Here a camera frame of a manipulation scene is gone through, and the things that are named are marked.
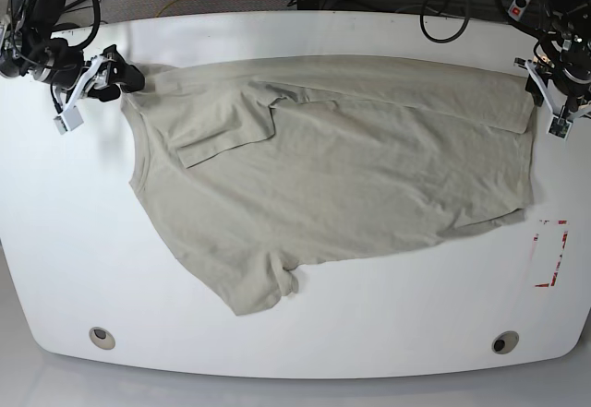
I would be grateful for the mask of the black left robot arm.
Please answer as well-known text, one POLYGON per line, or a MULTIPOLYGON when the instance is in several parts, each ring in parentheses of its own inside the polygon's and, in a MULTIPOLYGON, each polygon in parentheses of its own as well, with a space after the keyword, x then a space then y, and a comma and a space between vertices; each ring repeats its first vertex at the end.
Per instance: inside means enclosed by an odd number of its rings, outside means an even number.
POLYGON ((536 40, 526 90, 550 113, 548 133, 565 139, 590 117, 590 0, 495 0, 507 23, 536 40))

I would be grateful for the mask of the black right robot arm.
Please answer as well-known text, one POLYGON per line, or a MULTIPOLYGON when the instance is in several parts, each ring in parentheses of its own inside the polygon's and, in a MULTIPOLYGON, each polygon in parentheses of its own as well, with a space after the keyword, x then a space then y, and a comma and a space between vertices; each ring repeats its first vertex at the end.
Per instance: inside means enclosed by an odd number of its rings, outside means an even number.
POLYGON ((53 36, 65 7, 66 0, 8 0, 1 18, 1 75, 31 75, 48 85, 60 118, 73 110, 80 98, 110 102, 122 93, 143 90, 144 75, 115 45, 90 60, 84 57, 101 26, 100 0, 91 0, 90 33, 78 44, 53 36))

